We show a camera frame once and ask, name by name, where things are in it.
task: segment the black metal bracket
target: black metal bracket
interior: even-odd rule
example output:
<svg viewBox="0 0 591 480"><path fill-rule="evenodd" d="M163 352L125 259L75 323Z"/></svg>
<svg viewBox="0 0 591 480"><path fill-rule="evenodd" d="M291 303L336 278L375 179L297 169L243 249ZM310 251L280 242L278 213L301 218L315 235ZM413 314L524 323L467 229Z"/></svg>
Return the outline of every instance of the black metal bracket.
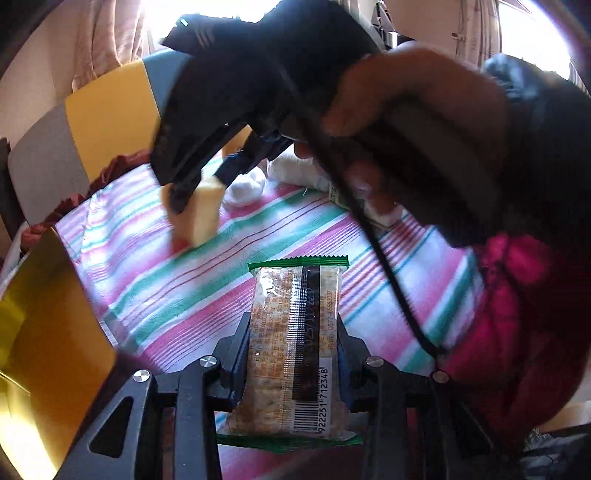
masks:
<svg viewBox="0 0 591 480"><path fill-rule="evenodd" d="M176 407L175 480L221 480L215 411L231 412L246 383L250 314L212 355L181 372L137 371L98 415L56 480L156 480L164 408ZM369 354L337 320L340 393L369 413L363 480L520 478L515 464L459 398L447 374L408 374Z"/></svg>

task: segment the white object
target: white object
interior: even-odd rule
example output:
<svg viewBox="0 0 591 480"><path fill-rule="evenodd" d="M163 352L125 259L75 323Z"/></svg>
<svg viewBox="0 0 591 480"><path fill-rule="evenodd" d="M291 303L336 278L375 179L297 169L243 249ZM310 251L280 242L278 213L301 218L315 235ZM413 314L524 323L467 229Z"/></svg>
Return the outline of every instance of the white object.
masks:
<svg viewBox="0 0 591 480"><path fill-rule="evenodd" d="M262 197L267 178L259 167L254 167L245 175L239 175L223 196L225 206L245 207Z"/></svg>
<svg viewBox="0 0 591 480"><path fill-rule="evenodd" d="M339 207L349 210L346 200L341 197L339 191L332 183L330 184L329 188L329 199ZM402 218L402 213L404 211L402 205L394 205L394 208L391 212L380 214L375 211L369 202L359 199L359 203L362 206L363 212L368 220L382 230L390 230L394 224Z"/></svg>
<svg viewBox="0 0 591 480"><path fill-rule="evenodd" d="M321 192L329 191L329 181L312 158L302 160L294 154L293 145L267 164L270 180L311 187Z"/></svg>

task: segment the white cloth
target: white cloth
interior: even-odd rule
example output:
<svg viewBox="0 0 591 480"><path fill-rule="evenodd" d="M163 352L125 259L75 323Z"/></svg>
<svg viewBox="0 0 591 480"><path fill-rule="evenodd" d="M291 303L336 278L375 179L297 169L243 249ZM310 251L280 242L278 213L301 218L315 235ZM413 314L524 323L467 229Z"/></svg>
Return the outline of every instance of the white cloth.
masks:
<svg viewBox="0 0 591 480"><path fill-rule="evenodd" d="M311 158L302 160L296 157L293 146L268 163L267 177L300 187L312 187L321 192L329 191L330 182L322 170Z"/></svg>
<svg viewBox="0 0 591 480"><path fill-rule="evenodd" d="M245 207L262 197L267 178L259 167L254 167L246 175L239 175L226 190L223 203L229 207Z"/></svg>

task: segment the black cable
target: black cable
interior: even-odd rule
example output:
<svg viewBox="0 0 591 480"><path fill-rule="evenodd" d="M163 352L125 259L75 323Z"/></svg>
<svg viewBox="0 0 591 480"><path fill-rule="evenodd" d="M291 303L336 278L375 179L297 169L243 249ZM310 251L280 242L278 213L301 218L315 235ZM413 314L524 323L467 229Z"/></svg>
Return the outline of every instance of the black cable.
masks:
<svg viewBox="0 0 591 480"><path fill-rule="evenodd" d="M372 225L367 220L367 217L359 205L359 202L355 199L347 182L340 173L340 168L338 166L339 163L333 158L334 153L330 145L329 137L323 133L318 121L315 119L311 110L308 108L306 101L302 98L297 86L291 80L291 77L285 68L283 68L283 65L281 65L281 63L275 59L274 56L270 55L266 49L261 48L261 45L259 45L259 49L264 54L266 60L271 63L271 70L276 75L278 75L282 86L287 91L287 93L289 93L291 97L291 107L293 109L293 114L295 115L296 120L298 120L302 133L304 134L310 149L314 153L315 159L320 163L320 166L322 166L322 168L336 185L340 194L345 198L351 212L353 213L353 216L357 220L357 223L369 241L369 244L371 245L377 257L382 270L384 271L384 274L386 275L386 278L392 287L394 296L398 300L398 304L400 305L402 313L404 314L404 318L408 327L411 329L421 348L425 350L425 352L427 352L431 357L433 357L437 364L438 356L444 355L446 350L442 347L436 346L431 340L429 340L421 329L421 326L418 324L413 310L406 299L406 295L404 294L402 287L398 283L396 275L394 274L392 267L388 262L388 258L384 254L384 251L382 250L382 247L375 236Z"/></svg>

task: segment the plastic wrapper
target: plastic wrapper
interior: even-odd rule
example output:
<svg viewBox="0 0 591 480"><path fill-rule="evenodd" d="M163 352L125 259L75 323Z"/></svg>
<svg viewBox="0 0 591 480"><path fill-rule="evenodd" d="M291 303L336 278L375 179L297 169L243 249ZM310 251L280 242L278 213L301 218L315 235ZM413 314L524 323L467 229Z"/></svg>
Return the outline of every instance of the plastic wrapper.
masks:
<svg viewBox="0 0 591 480"><path fill-rule="evenodd" d="M349 206L347 205L347 201L339 193L333 183L331 183L329 186L329 199L339 207L350 210ZM381 214L376 212L369 202L363 199L358 199L358 202L370 223L380 230L390 230L396 224L396 222L402 218L402 213L404 211L404 208L401 205L394 205L392 211Z"/></svg>
<svg viewBox="0 0 591 480"><path fill-rule="evenodd" d="M278 438L289 439L291 447L350 440L336 324L347 258L300 257L249 267L256 283L246 387L219 431L223 443L277 450Z"/></svg>

